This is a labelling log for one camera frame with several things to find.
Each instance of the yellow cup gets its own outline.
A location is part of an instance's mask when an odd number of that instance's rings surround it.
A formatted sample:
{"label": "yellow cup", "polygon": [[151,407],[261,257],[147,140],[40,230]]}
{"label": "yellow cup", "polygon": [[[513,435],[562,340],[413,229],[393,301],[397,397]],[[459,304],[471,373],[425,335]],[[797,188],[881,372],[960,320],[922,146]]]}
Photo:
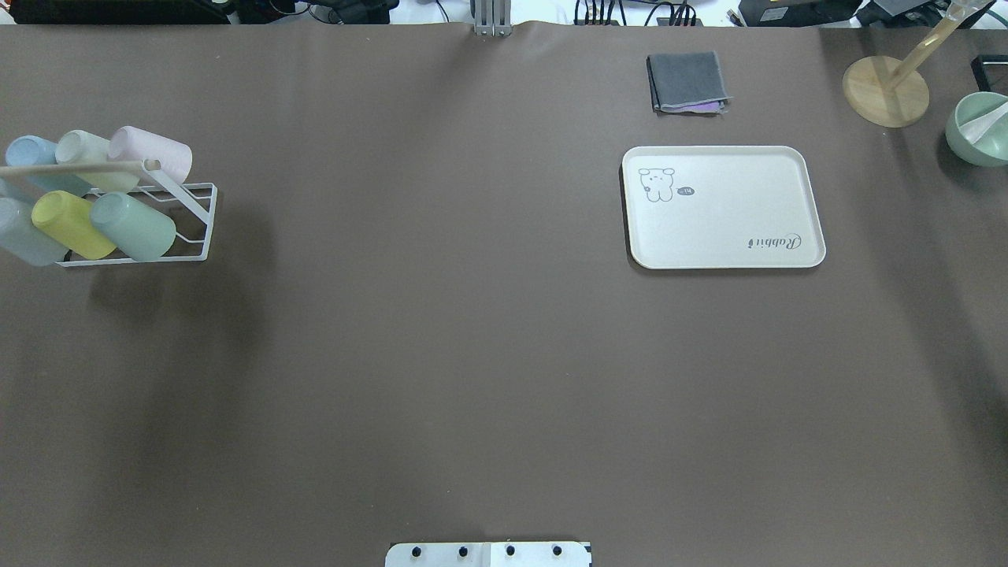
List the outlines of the yellow cup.
{"label": "yellow cup", "polygon": [[91,202],[66,191],[51,191],[31,209],[31,224],[89,260],[104,258],[116,245],[91,225]]}

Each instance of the cup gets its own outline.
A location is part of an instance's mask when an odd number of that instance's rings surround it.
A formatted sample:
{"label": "cup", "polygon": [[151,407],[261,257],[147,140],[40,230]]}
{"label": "cup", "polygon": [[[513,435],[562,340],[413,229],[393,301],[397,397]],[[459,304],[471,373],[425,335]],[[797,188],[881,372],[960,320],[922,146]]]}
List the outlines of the cup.
{"label": "cup", "polygon": [[91,226],[92,204],[66,191],[46,193],[31,209],[31,224],[89,260],[104,258],[116,245]]}
{"label": "cup", "polygon": [[134,126],[123,126],[112,134],[109,159],[157,159],[161,162],[161,171],[178,185],[185,183],[185,178],[193,168],[193,150],[190,146]]}
{"label": "cup", "polygon": [[67,255],[67,246],[31,224],[31,205],[10,197],[0,197],[0,246],[31,265],[48,265]]}
{"label": "cup", "polygon": [[946,140],[956,155],[983,167],[1008,164],[1008,119],[995,122],[976,143],[967,141],[960,130],[963,124],[987,114],[1006,101],[1008,97],[987,91],[967,95],[959,101],[946,123]]}
{"label": "cup", "polygon": [[107,193],[91,208],[91,224],[136,261],[164,255],[175,241],[175,223],[125,193]]}
{"label": "cup", "polygon": [[0,180],[0,197],[10,197],[11,199],[17,199],[18,201],[29,205],[35,202],[34,198],[29,197],[27,193],[4,180]]}
{"label": "cup", "polygon": [[[84,130],[67,132],[56,144],[57,163],[105,163],[108,155],[109,140]],[[127,172],[81,174],[80,178],[105,192],[129,191],[140,182],[139,176]]]}
{"label": "cup", "polygon": [[[54,165],[56,144],[38,136],[21,136],[10,142],[4,158],[8,165]],[[45,191],[66,191],[78,197],[91,191],[91,184],[77,176],[30,176],[26,179]]]}

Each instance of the bear drawing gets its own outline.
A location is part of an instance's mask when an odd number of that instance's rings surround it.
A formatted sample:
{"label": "bear drawing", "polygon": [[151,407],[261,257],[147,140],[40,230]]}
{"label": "bear drawing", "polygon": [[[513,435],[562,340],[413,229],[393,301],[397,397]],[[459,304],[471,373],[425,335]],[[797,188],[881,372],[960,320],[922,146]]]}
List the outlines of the bear drawing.
{"label": "bear drawing", "polygon": [[640,184],[644,186],[644,195],[651,203],[659,201],[671,201],[675,190],[672,189],[672,174],[675,169],[666,167],[664,169],[639,169]]}

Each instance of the wooden stand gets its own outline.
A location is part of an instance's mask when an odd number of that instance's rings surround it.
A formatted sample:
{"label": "wooden stand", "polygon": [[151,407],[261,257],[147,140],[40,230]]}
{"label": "wooden stand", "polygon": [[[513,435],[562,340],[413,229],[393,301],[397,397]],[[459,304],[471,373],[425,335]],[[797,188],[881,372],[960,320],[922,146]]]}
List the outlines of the wooden stand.
{"label": "wooden stand", "polygon": [[942,19],[900,62],[885,55],[865,58],[844,74],[844,96],[865,120],[889,128],[909,126],[923,116],[930,102],[927,83],[916,72],[960,22]]}
{"label": "wooden stand", "polygon": [[858,61],[844,74],[847,102],[869,122],[888,128],[909,126],[927,110],[927,83],[916,71],[895,88],[886,89],[899,60],[875,55]]}

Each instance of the white spoon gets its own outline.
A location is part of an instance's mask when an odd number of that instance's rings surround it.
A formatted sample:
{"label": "white spoon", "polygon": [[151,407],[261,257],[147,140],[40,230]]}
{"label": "white spoon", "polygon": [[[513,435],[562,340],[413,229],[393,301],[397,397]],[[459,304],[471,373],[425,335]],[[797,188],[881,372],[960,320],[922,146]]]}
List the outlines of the white spoon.
{"label": "white spoon", "polygon": [[998,120],[1008,114],[1008,102],[1001,103],[1001,106],[995,108],[994,110],[988,112],[987,114],[974,118],[966,124],[959,127],[959,131],[962,132],[963,137],[966,141],[972,143],[977,143],[980,138],[987,134],[987,131],[991,129]]}

